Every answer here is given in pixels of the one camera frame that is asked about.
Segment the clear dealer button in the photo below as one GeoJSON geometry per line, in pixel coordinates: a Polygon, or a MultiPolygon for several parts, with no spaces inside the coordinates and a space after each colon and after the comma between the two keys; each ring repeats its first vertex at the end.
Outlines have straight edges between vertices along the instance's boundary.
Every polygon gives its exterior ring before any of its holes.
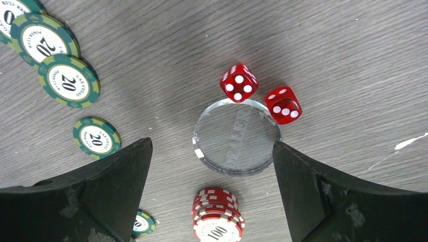
{"type": "Polygon", "coordinates": [[[226,98],[202,112],[192,144],[197,158],[206,167],[240,177],[270,167],[273,145],[281,140],[281,129],[265,105],[252,99],[236,103],[226,98]]]}

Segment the red die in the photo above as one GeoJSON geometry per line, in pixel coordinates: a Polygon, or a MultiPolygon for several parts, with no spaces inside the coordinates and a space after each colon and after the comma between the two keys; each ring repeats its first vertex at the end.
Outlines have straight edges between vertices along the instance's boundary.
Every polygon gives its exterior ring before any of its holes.
{"type": "Polygon", "coordinates": [[[302,115],[302,108],[289,86],[271,91],[264,101],[271,117],[279,125],[289,124],[302,115]]]}
{"type": "Polygon", "coordinates": [[[226,96],[234,102],[243,102],[259,87],[257,78],[243,63],[237,63],[226,71],[219,85],[226,96]]]}

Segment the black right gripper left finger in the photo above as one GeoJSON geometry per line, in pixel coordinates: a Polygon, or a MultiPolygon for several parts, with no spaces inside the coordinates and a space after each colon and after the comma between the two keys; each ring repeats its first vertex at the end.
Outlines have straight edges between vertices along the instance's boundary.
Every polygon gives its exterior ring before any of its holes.
{"type": "Polygon", "coordinates": [[[118,152],[30,187],[1,189],[1,241],[129,241],[153,144],[118,152]]]}

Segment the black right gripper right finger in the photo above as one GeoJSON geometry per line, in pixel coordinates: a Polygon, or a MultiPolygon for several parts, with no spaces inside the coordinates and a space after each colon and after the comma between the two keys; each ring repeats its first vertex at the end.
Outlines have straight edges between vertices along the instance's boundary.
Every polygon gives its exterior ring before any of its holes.
{"type": "Polygon", "coordinates": [[[427,241],[427,193],[360,179],[280,141],[273,163],[292,241],[427,241]]]}

